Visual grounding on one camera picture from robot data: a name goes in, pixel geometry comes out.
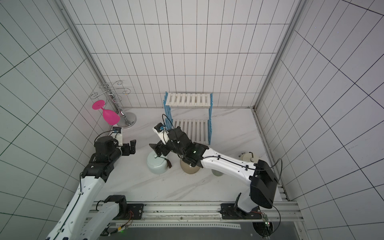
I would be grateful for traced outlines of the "light blue tea canister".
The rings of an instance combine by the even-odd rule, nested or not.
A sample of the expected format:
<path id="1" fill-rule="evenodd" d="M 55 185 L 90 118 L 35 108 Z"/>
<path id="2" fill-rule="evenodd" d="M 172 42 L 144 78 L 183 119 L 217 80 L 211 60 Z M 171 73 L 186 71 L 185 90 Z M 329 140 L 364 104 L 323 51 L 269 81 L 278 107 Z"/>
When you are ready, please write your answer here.
<path id="1" fill-rule="evenodd" d="M 154 151 L 149 153 L 146 162 L 149 170 L 156 175 L 161 175 L 172 168 L 170 160 L 163 155 L 159 157 Z"/>

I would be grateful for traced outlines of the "brown tea canister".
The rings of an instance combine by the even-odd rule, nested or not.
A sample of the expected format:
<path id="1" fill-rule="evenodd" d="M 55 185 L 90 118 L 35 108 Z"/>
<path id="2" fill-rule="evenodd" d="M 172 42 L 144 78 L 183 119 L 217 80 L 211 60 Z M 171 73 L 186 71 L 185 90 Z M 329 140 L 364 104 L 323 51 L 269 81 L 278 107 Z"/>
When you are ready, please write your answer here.
<path id="1" fill-rule="evenodd" d="M 180 165 L 182 170 L 189 175 L 195 174 L 201 169 L 199 166 L 190 166 L 189 164 L 185 163 L 182 159 L 180 159 Z"/>

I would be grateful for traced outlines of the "green tea canister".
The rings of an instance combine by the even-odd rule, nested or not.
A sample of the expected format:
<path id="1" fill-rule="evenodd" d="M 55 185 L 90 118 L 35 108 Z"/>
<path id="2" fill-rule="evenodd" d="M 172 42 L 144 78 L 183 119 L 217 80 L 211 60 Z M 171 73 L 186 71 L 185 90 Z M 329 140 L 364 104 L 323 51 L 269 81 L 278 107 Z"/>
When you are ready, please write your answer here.
<path id="1" fill-rule="evenodd" d="M 217 176 L 217 177 L 220 177 L 220 176 L 223 175 L 222 172 L 220 172 L 220 171 L 216 171 L 216 170 L 212 170 L 212 173 L 213 173 L 215 176 Z"/>

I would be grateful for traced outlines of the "cream tea canister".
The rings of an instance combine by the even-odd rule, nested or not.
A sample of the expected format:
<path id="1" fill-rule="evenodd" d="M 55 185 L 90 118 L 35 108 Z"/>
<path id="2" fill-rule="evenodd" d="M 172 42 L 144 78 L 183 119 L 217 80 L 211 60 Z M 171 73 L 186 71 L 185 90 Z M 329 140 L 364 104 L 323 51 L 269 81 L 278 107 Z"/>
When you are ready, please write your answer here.
<path id="1" fill-rule="evenodd" d="M 259 161 L 258 157 L 252 152 L 242 153 L 240 160 L 247 163 L 257 163 Z"/>

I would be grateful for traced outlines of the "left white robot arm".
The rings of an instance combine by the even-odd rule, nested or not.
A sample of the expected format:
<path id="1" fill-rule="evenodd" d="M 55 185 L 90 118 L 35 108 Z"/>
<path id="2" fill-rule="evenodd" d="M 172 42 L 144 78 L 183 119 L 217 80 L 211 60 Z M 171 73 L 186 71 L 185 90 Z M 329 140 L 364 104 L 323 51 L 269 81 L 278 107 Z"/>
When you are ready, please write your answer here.
<path id="1" fill-rule="evenodd" d="M 80 183 L 62 217 L 47 235 L 48 240 L 97 240 L 113 220 L 134 218 L 124 195 L 111 195 L 102 201 L 96 215 L 86 222 L 96 197 L 122 156 L 136 152 L 136 140 L 124 144 L 122 138 L 100 137 L 94 142 L 95 153 L 80 173 Z"/>

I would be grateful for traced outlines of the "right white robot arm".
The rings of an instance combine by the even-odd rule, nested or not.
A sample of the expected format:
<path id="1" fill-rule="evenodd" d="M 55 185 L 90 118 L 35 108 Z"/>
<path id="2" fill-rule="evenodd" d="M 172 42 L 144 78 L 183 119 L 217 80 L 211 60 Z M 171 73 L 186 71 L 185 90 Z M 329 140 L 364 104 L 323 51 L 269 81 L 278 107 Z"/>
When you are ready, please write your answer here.
<path id="1" fill-rule="evenodd" d="M 153 127 L 153 132 L 160 138 L 158 143 L 149 144 L 156 157 L 174 153 L 190 167 L 215 170 L 247 184 L 246 193 L 240 193 L 236 200 L 241 211 L 249 213 L 257 206 L 273 208 L 279 180 L 267 162 L 244 162 L 223 155 L 209 146 L 192 142 L 180 127 L 166 129 L 159 123 Z"/>

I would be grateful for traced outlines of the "blue white wooden shelf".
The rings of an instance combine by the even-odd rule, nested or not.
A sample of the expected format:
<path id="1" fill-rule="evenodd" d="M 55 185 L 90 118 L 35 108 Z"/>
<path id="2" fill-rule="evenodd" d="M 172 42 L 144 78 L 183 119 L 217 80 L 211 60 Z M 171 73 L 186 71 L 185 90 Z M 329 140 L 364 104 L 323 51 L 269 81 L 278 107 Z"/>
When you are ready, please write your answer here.
<path id="1" fill-rule="evenodd" d="M 193 142 L 211 144 L 213 94 L 165 93 L 163 106 L 167 130 L 180 127 Z"/>

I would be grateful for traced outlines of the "chrome glass holder stand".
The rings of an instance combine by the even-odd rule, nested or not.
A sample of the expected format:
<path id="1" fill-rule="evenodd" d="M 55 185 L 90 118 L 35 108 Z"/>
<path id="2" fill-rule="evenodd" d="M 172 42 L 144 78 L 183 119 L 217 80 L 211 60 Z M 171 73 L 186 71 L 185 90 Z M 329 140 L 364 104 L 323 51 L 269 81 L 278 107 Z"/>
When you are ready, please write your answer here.
<path id="1" fill-rule="evenodd" d="M 120 121 L 116 125 L 121 128 L 132 127 L 136 123 L 137 117 L 133 113 L 126 113 L 122 106 L 122 95 L 128 96 L 131 93 L 131 90 L 129 88 L 123 87 L 122 80 L 114 82 L 111 86 L 109 84 L 102 84 L 99 88 L 101 90 L 100 93 L 93 92 L 90 94 L 91 100 L 95 100 L 101 98 L 103 95 L 107 95 L 107 99 L 111 100 L 117 109 L 114 112 L 117 113 L 120 117 Z"/>

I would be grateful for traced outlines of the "pink plastic wine glass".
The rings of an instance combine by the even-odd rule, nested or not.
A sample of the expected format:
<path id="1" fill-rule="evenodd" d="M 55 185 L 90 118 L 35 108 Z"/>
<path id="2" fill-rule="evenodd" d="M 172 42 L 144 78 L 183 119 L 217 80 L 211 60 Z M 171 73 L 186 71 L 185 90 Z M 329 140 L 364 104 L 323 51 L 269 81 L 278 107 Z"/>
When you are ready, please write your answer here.
<path id="1" fill-rule="evenodd" d="M 120 117 L 112 110 L 105 109 L 105 101 L 99 100 L 92 105 L 93 110 L 102 110 L 104 120 L 110 125 L 116 125 L 120 121 Z"/>

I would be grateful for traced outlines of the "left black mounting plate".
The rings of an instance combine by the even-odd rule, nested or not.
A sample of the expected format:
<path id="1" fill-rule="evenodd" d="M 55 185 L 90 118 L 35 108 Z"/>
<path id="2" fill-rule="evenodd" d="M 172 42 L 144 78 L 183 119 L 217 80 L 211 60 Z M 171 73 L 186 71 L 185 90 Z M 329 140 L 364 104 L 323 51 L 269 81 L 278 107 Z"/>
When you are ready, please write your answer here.
<path id="1" fill-rule="evenodd" d="M 129 219 L 131 220 L 142 219 L 144 204 L 127 204 L 126 206 L 117 204 L 117 207 L 118 207 L 118 213 L 113 218 L 114 221 L 122 221 L 122 220 L 128 221 Z"/>

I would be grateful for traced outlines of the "black mounting plate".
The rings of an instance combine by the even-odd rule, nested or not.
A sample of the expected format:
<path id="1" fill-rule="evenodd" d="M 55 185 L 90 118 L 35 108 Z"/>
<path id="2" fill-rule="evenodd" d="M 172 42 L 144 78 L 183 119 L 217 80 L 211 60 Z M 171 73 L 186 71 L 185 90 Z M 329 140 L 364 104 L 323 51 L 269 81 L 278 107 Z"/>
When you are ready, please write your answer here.
<path id="1" fill-rule="evenodd" d="M 240 208 L 236 207 L 234 203 L 223 203 L 219 213 L 222 215 L 223 220 L 261 220 L 261 212 L 257 212 L 255 208 L 252 212 L 246 213 Z"/>
<path id="2" fill-rule="evenodd" d="M 117 204 L 117 207 L 118 207 L 118 213 L 113 218 L 114 221 L 122 221 L 122 220 L 128 221 L 129 219 L 131 220 L 142 219 L 144 204 L 127 204 L 126 206 Z"/>

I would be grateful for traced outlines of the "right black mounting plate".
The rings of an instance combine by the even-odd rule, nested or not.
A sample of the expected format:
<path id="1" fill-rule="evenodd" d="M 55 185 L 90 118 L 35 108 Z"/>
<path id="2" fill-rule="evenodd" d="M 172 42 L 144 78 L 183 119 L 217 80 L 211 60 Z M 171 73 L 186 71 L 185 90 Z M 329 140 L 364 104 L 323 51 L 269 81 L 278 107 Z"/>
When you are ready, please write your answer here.
<path id="1" fill-rule="evenodd" d="M 261 212 L 257 212 L 255 208 L 252 212 L 246 213 L 240 208 L 236 207 L 234 203 L 223 203 L 219 213 L 222 215 L 223 220 L 261 220 Z"/>

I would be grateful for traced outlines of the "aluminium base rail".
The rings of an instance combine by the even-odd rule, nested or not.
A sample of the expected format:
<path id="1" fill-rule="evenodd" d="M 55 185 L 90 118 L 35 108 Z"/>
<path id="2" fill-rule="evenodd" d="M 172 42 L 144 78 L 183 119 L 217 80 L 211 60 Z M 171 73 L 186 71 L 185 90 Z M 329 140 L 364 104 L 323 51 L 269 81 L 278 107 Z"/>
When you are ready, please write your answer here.
<path id="1" fill-rule="evenodd" d="M 141 220 L 111 221 L 109 230 L 128 224 L 129 228 L 165 228 L 165 227 L 222 227 L 238 229 L 240 223 L 260 222 L 261 220 L 223 220 L 219 213 L 221 202 L 130 202 L 144 204 Z M 296 202 L 275 202 L 272 209 L 258 208 L 257 212 L 268 217 L 277 227 L 283 222 L 302 222 L 304 220 Z"/>

